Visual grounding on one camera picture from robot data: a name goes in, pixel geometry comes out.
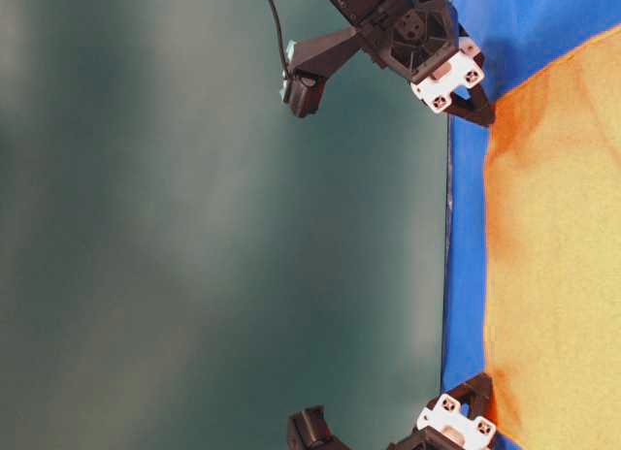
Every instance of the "white bracket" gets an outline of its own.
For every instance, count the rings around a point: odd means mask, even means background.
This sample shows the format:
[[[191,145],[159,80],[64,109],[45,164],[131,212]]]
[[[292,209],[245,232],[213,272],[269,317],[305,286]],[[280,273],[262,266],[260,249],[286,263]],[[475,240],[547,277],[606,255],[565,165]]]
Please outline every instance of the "white bracket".
[[[460,38],[459,50],[425,80],[410,83],[412,91],[434,113],[441,113],[451,105],[450,94],[455,89],[473,88],[485,78],[483,70],[474,62],[480,52],[472,38]]]
[[[416,421],[416,428],[428,426],[443,434],[464,450],[489,450],[496,426],[478,416],[473,420],[461,412],[461,404],[448,394],[440,396],[434,409],[425,407]]]

